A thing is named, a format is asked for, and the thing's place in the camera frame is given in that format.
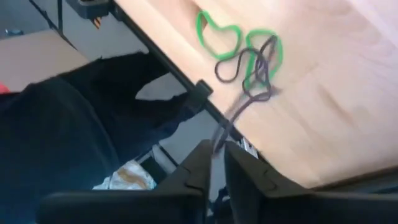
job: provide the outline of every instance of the heart-shaped rubber band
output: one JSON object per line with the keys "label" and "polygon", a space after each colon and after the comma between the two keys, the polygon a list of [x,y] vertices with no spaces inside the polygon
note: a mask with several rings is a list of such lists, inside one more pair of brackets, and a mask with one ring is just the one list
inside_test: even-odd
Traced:
{"label": "heart-shaped rubber band", "polygon": [[[201,17],[204,17],[207,21],[207,23],[210,25],[211,28],[217,31],[234,31],[236,33],[236,37],[238,38],[236,40],[236,45],[235,48],[229,52],[222,53],[222,54],[217,54],[209,45],[206,44],[205,38],[203,37],[203,31],[202,31],[202,23],[201,23]],[[224,60],[227,58],[233,57],[236,52],[238,52],[241,42],[242,42],[242,30],[237,26],[237,25],[229,25],[226,27],[219,27],[214,20],[210,17],[210,15],[206,11],[201,11],[197,15],[197,34],[198,38],[200,41],[200,44],[205,48],[214,58],[218,60]]]}

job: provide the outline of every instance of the green rubber band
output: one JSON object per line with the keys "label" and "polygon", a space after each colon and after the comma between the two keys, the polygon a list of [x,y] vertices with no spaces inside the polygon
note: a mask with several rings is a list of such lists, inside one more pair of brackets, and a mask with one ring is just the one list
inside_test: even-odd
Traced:
{"label": "green rubber band", "polygon": [[[211,49],[210,46],[208,46],[206,44],[205,38],[203,37],[202,28],[201,28],[201,17],[202,16],[206,19],[207,23],[214,30],[221,31],[221,32],[231,30],[236,33],[236,37],[238,39],[236,40],[236,45],[233,50],[226,52],[226,53],[217,54],[213,49]],[[205,48],[214,58],[216,58],[218,60],[225,60],[225,59],[233,57],[236,54],[236,52],[238,52],[238,50],[241,46],[241,42],[242,42],[242,30],[237,25],[229,25],[226,27],[219,27],[206,11],[201,11],[197,15],[197,34],[198,34],[199,42],[203,46],[203,48]]]}
{"label": "green rubber band", "polygon": [[[273,69],[271,69],[271,71],[269,72],[269,79],[271,80],[274,77],[275,73],[280,68],[280,66],[282,65],[282,62],[284,60],[284,51],[283,51],[282,41],[280,40],[278,35],[276,35],[276,33],[272,30],[254,29],[254,30],[250,30],[250,32],[246,36],[246,46],[247,47],[253,47],[253,44],[251,43],[251,38],[254,37],[255,35],[274,35],[277,37],[276,48],[277,48],[278,62],[276,64],[276,66]],[[245,87],[249,87],[249,84],[250,84],[249,77],[252,75],[255,59],[256,59],[256,56],[253,53],[251,53],[249,62],[248,62],[248,67],[246,68],[246,80],[244,83]]]}

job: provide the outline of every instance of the rubber band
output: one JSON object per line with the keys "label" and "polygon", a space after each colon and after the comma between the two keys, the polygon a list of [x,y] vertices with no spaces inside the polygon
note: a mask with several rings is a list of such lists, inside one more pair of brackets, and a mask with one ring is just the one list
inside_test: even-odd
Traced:
{"label": "rubber band", "polygon": [[[239,118],[239,116],[243,113],[243,111],[246,108],[248,108],[252,103],[255,102],[266,102],[271,98],[271,96],[278,94],[277,89],[271,85],[269,79],[269,60],[272,58],[273,54],[275,53],[275,46],[277,45],[276,44],[277,41],[278,41],[277,37],[275,35],[272,35],[262,45],[260,50],[254,49],[252,47],[246,47],[245,49],[240,51],[240,53],[235,55],[235,57],[238,57],[238,65],[236,66],[236,73],[233,78],[230,79],[221,78],[218,72],[218,67],[220,66],[221,63],[232,60],[235,57],[220,60],[219,62],[217,62],[215,66],[215,73],[217,79],[222,83],[231,83],[235,81],[235,79],[238,77],[243,55],[249,53],[257,56],[254,63],[254,71],[253,71],[255,79],[250,80],[249,77],[243,80],[242,82],[243,92],[235,99],[234,103],[224,113],[224,116],[226,118],[225,122],[220,123],[213,134],[213,137],[211,139],[213,145],[213,155],[216,156],[220,153],[226,139],[229,136],[229,132],[232,130],[235,121]],[[268,56],[265,57],[263,53],[268,46],[270,46],[271,49],[268,53]],[[252,95],[250,91],[253,90],[256,84],[258,83],[264,85],[266,91],[260,92],[256,95]]]}
{"label": "rubber band", "polygon": [[[283,51],[282,41],[280,40],[278,35],[276,35],[276,33],[272,30],[254,29],[254,30],[250,30],[245,38],[246,47],[253,47],[251,39],[256,35],[270,35],[270,36],[276,36],[276,38],[277,38],[277,42],[276,42],[277,64],[274,68],[272,68],[269,71],[269,79],[271,80],[274,77],[275,73],[277,73],[278,69],[280,68],[280,66],[282,65],[282,62],[284,60],[284,51]],[[246,81],[244,84],[246,86],[246,88],[249,85],[250,76],[253,75],[253,73],[254,73],[253,67],[254,67],[254,59],[255,58],[256,58],[255,54],[251,53],[249,61],[248,61],[248,67],[246,69],[246,77],[245,77]]]}
{"label": "rubber band", "polygon": [[[226,53],[221,53],[217,54],[209,45],[206,44],[205,38],[203,36],[203,31],[202,31],[202,23],[201,23],[201,17],[204,17],[207,21],[207,23],[213,28],[214,30],[220,31],[220,32],[225,32],[225,31],[234,31],[236,33],[236,45],[233,50],[226,52]],[[201,11],[197,15],[197,35],[200,44],[205,48],[211,56],[218,60],[224,60],[227,58],[234,57],[236,55],[236,52],[238,52],[241,42],[242,42],[242,30],[237,26],[237,25],[229,25],[226,27],[220,27],[218,26],[214,20],[210,17],[210,15],[206,11]]]}

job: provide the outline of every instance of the crumpled paper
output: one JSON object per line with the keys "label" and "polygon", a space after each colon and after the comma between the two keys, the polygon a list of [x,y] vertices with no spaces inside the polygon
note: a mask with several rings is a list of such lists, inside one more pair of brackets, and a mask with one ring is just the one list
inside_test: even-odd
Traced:
{"label": "crumpled paper", "polygon": [[136,161],[129,161],[93,190],[152,190],[155,187],[156,183],[148,172]]}

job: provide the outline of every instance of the light wood surface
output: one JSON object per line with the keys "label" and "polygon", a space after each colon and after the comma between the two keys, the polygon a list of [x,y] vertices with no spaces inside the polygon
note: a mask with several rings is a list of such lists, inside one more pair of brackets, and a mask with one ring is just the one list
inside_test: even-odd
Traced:
{"label": "light wood surface", "polygon": [[[316,187],[398,165],[398,1],[116,2],[192,82],[211,85],[210,100],[223,113],[241,84],[215,78],[216,60],[196,37],[197,12],[246,34],[279,34],[284,63],[272,82],[282,93],[252,105],[236,127],[286,177]],[[234,43],[233,35],[203,32],[216,50]]]}

